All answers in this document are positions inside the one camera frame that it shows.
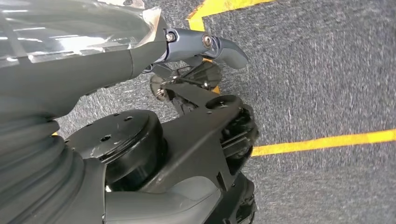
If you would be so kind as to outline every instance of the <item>yellow floor marking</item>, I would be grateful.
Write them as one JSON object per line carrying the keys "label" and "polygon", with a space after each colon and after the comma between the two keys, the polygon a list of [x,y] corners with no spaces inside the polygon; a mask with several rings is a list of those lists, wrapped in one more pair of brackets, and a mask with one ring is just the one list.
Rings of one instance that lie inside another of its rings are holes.
{"label": "yellow floor marking", "polygon": [[190,29],[205,31],[202,17],[271,1],[274,0],[204,0],[204,2],[188,16],[187,20],[190,24]]}
{"label": "yellow floor marking", "polygon": [[313,149],[322,149],[340,146],[352,146],[362,144],[373,144],[380,142],[396,141],[396,129],[363,133],[333,136],[309,141],[281,143],[268,146],[259,146],[253,149],[252,156],[292,153]]}

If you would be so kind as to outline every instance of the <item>black metal bracket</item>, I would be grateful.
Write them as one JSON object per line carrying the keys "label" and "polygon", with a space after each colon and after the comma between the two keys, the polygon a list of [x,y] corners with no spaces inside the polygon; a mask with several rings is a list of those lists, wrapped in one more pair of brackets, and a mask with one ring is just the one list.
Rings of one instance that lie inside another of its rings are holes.
{"label": "black metal bracket", "polygon": [[222,131],[246,111],[242,100],[233,95],[219,96],[189,84],[170,84],[165,89],[171,100],[182,97],[196,109],[163,123],[168,145],[164,166],[139,191],[162,193],[193,176],[207,177],[219,189],[228,191],[252,152],[252,147],[244,151],[240,158],[235,158],[239,162],[234,162],[235,167],[231,168],[221,144]]}

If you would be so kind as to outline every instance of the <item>screw hole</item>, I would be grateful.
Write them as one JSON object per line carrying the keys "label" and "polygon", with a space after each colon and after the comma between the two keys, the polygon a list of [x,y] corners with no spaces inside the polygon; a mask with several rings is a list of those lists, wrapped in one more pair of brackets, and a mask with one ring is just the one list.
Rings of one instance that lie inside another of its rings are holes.
{"label": "screw hole", "polygon": [[107,140],[109,140],[111,138],[111,135],[110,134],[108,134],[108,135],[106,135],[105,137],[103,137],[102,139],[100,139],[100,141],[107,141]]}

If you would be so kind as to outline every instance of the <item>gray carpet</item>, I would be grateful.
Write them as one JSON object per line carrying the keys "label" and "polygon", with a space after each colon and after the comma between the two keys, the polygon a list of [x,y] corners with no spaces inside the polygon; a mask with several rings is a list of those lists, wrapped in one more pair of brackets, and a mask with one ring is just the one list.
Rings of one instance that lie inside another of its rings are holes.
{"label": "gray carpet", "polygon": [[[172,27],[201,1],[147,0]],[[237,42],[250,57],[224,68],[221,89],[255,109],[257,145],[396,127],[396,1],[277,0],[204,18],[206,30]],[[67,137],[122,110],[154,110],[149,75],[83,97],[59,120]],[[340,147],[252,158],[255,224],[396,223],[396,144]]]}

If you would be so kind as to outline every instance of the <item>screw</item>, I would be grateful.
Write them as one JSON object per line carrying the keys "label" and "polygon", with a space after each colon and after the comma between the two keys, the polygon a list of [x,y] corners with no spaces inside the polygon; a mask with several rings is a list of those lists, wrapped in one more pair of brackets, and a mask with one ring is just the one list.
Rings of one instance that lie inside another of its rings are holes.
{"label": "screw", "polygon": [[166,37],[166,41],[168,42],[172,42],[176,40],[176,36],[174,33],[168,33],[167,35],[165,35]]}
{"label": "screw", "polygon": [[202,43],[205,48],[210,48],[212,46],[212,38],[208,34],[204,34],[202,36]]}

